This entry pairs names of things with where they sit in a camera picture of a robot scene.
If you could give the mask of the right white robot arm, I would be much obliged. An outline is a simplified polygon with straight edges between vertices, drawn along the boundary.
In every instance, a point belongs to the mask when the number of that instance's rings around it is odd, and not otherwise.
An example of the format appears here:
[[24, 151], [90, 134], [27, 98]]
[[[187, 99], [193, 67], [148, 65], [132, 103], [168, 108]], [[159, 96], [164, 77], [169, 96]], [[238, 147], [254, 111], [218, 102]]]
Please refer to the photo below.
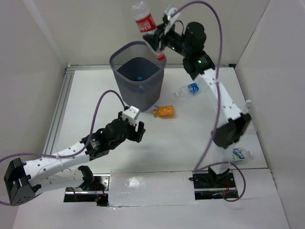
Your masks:
[[229, 173], [232, 150], [245, 133], [250, 114], [242, 112], [219, 80], [219, 68], [204, 51], [206, 34], [202, 24], [190, 22], [185, 31], [178, 34], [174, 24], [145, 23], [141, 33], [158, 58], [162, 58], [166, 47], [183, 57], [184, 69], [215, 109], [215, 124], [207, 145], [207, 149], [214, 150], [213, 165], [208, 167], [208, 182], [219, 187]]

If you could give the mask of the red label plastic bottle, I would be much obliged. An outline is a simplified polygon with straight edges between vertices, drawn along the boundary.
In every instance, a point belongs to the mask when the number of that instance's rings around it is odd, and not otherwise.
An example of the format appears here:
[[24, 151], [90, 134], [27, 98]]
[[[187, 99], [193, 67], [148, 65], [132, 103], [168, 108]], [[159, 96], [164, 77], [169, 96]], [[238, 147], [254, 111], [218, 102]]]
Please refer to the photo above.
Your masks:
[[[134, 5], [132, 5], [132, 12], [134, 15], [134, 20], [136, 22], [136, 25], [138, 26], [138, 29], [142, 36], [145, 34], [154, 34], [155, 33], [157, 26], [151, 15], [151, 10], [145, 1], [141, 1], [141, 2], [138, 2]], [[164, 55], [163, 51], [154, 52], [150, 48], [150, 46], [148, 46], [147, 43], [146, 43], [146, 45], [159, 61], [162, 61], [165, 59], [165, 55]]]

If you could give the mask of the crushed bottle green label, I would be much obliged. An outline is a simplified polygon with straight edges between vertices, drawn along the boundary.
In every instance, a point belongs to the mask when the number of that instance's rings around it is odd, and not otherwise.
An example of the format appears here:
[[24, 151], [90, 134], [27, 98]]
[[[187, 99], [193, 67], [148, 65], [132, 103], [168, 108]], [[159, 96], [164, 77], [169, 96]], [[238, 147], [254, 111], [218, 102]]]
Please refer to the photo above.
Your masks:
[[251, 153], [244, 148], [234, 148], [232, 151], [231, 162], [234, 164], [246, 164], [252, 160]]

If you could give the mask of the clear bottle blue label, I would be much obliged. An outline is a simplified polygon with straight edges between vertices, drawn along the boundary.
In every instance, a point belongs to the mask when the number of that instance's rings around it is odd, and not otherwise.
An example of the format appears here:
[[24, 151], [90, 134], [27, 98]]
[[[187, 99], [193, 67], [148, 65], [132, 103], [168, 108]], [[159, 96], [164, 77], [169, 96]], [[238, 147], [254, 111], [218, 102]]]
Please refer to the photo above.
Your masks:
[[173, 93], [177, 98], [188, 98], [200, 92], [200, 87], [196, 83], [192, 83], [181, 87], [177, 92]]

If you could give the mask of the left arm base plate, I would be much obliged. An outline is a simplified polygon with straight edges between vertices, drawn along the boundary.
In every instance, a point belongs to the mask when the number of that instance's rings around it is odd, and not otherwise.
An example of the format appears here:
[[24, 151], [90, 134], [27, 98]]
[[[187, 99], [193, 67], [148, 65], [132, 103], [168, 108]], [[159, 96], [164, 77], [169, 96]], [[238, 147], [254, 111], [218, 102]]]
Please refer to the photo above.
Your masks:
[[85, 203], [92, 202], [99, 207], [109, 205], [108, 193], [110, 174], [93, 174], [94, 182], [86, 190], [80, 187], [67, 187], [64, 193], [64, 203]]

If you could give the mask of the orange juice bottle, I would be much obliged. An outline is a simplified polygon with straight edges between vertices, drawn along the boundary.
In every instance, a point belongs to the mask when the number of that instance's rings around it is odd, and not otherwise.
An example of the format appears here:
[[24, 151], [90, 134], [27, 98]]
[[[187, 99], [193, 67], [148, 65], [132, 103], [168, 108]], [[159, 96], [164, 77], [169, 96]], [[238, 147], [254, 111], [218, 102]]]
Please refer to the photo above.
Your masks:
[[175, 116], [173, 105], [159, 107], [157, 109], [153, 109], [153, 116], [160, 118], [172, 118]]

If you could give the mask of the clear bottle white cap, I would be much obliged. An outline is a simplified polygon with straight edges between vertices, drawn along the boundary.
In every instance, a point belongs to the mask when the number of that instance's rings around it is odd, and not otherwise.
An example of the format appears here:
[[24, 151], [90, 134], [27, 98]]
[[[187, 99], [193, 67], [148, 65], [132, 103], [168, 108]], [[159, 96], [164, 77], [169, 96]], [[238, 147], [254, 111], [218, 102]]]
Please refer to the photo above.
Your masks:
[[247, 99], [245, 101], [245, 107], [246, 107], [246, 112], [250, 115], [253, 115], [253, 111], [254, 111], [254, 106], [253, 106], [253, 103], [252, 103], [252, 100], [250, 99]]

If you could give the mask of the aluminium frame rail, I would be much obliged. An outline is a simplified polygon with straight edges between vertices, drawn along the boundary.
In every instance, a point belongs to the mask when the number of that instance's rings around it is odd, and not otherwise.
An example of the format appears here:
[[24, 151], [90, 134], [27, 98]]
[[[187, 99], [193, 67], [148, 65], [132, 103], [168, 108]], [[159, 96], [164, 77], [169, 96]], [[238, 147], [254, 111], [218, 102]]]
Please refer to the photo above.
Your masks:
[[[140, 143], [126, 141], [107, 156], [93, 160], [95, 173], [192, 170], [210, 137], [215, 111], [205, 94], [175, 98], [173, 93], [191, 82], [181, 65], [165, 68], [157, 106], [173, 105], [173, 119], [141, 113], [146, 132]], [[67, 69], [44, 153], [52, 154], [80, 141], [91, 126], [103, 128], [117, 117], [122, 104], [109, 66], [73, 66]]]

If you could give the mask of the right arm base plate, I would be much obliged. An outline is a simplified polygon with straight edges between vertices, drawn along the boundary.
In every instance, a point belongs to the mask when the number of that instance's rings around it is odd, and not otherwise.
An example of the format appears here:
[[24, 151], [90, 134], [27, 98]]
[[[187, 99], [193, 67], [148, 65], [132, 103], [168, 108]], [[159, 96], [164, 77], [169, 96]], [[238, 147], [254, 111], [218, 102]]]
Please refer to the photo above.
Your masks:
[[195, 200], [222, 199], [224, 194], [227, 199], [239, 197], [232, 172], [219, 181], [212, 181], [208, 173], [194, 173], [189, 180], [193, 182]]

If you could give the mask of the blue label plastic bottle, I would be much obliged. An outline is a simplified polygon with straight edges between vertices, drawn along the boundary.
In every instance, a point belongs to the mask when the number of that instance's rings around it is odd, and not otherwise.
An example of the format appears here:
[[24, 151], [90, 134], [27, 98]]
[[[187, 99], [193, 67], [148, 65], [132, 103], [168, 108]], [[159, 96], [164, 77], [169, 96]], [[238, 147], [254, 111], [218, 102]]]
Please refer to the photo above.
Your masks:
[[[143, 78], [141, 76], [138, 76], [137, 82], [142, 82], [142, 81], [143, 81]], [[138, 94], [143, 94], [146, 92], [146, 88], [143, 84], [138, 84], [138, 85], [136, 85], [135, 92]]]

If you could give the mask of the grey mesh waste bin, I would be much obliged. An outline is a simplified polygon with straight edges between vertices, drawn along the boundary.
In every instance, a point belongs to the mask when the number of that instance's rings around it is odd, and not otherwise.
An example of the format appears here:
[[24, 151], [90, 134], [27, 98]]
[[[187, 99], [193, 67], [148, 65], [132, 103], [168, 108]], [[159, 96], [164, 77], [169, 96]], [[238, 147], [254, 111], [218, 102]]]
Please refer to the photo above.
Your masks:
[[[141, 112], [150, 109], [160, 98], [166, 59], [159, 61], [145, 42], [134, 41], [121, 47], [109, 59], [122, 99]], [[135, 92], [143, 84], [146, 92]]]

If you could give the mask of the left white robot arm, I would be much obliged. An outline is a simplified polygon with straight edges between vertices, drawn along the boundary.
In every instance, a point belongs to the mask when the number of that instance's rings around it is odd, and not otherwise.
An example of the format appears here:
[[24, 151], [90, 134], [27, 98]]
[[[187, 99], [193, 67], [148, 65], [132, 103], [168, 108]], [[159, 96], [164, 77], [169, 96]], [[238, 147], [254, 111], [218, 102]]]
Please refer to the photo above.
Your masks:
[[10, 161], [4, 175], [9, 205], [19, 206], [41, 193], [63, 187], [91, 189], [94, 176], [86, 163], [108, 155], [126, 139], [141, 142], [145, 129], [144, 123], [137, 121], [140, 113], [131, 106], [104, 128], [67, 149], [36, 160]]

